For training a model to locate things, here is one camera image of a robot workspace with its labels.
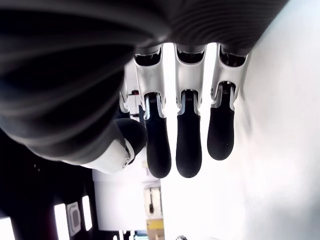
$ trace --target yellow object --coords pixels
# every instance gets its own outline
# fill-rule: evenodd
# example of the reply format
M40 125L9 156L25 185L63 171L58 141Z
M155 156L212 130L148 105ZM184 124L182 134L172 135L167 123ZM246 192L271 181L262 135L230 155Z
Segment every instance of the yellow object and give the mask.
M146 220L147 229L164 229L163 219L147 219Z

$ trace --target metal screw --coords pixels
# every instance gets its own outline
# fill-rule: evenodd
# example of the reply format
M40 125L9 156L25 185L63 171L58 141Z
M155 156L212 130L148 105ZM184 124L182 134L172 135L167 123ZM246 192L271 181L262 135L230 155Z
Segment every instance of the metal screw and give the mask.
M127 159L127 160L124 162L122 168L124 169L126 166L128 166L128 164L129 164L129 159Z

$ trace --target robotic hand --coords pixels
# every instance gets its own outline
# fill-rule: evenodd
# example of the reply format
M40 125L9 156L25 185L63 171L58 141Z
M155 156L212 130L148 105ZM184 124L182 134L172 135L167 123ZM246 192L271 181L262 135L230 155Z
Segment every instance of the robotic hand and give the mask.
M192 178L202 164L206 45L218 43L207 149L224 160L247 55L287 1L0 0L0 128L45 159L104 173L125 168L147 142L150 172L167 176L162 44L172 42L176 166ZM146 130L128 118L124 66L132 58Z

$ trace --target fluorescent light panel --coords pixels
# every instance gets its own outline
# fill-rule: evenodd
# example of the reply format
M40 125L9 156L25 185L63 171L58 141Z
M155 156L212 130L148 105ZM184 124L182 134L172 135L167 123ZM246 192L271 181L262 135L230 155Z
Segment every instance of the fluorescent light panel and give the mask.
M66 205L59 204L54 206L55 225L59 240L70 240L67 222Z
M0 219L0 239L15 240L14 229L12 228L10 217Z
M92 219L91 219L91 211L90 211L90 201L88 196L84 196L82 198L82 206L83 206L85 230L89 231L92 228Z

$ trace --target dark background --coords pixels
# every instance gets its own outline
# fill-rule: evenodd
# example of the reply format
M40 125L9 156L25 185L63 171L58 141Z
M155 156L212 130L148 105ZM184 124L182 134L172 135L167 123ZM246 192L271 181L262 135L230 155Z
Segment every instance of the dark background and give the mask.
M92 228L86 231L82 197L88 195ZM54 206L78 202L81 231L71 240L111 240L99 231L92 170L42 159L0 130L0 218L10 217L16 240L58 240ZM128 240L130 231L124 236Z

